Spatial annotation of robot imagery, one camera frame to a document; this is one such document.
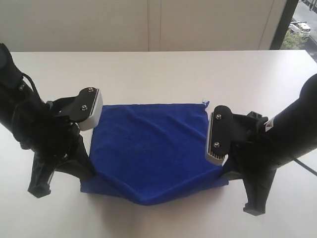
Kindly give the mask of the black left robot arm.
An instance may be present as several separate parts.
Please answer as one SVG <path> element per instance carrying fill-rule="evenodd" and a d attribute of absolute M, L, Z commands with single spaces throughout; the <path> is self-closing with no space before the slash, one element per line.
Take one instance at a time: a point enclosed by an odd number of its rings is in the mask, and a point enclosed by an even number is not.
<path fill-rule="evenodd" d="M 50 194 L 55 172 L 80 180 L 95 176 L 80 132 L 97 126 L 102 106 L 100 91 L 94 87 L 44 102 L 31 77 L 17 68 L 1 44 L 0 122 L 22 149 L 34 152 L 28 192 L 36 198 Z"/>

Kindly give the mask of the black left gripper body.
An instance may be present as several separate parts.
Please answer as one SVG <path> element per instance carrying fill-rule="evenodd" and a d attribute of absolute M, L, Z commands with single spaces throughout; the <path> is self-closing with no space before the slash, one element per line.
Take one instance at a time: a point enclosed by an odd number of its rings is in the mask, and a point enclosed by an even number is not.
<path fill-rule="evenodd" d="M 12 135 L 21 148 L 48 159 L 81 161 L 83 138 L 70 118 L 74 98 L 41 102 L 36 98 L 12 99 Z"/>

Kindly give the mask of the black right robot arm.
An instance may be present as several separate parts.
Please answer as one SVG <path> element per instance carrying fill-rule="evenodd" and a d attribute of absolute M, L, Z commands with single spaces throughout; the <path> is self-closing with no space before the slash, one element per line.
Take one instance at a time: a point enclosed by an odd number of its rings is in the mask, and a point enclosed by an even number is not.
<path fill-rule="evenodd" d="M 243 181 L 248 199 L 243 211 L 262 215 L 277 169 L 294 161 L 315 175 L 299 158 L 316 148 L 317 76 L 313 75 L 297 100 L 261 124 L 255 134 L 231 144 L 223 175 Z"/>

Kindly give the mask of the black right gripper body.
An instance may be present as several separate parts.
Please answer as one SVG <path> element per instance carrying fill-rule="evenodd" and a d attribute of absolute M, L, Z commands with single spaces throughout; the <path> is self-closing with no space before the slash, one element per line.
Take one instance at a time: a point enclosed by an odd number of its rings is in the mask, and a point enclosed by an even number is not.
<path fill-rule="evenodd" d="M 250 112 L 233 115 L 233 140 L 224 164 L 224 178 L 245 179 L 249 183 L 272 183 L 276 170 L 272 168 L 273 149 L 265 138 L 268 117 Z"/>

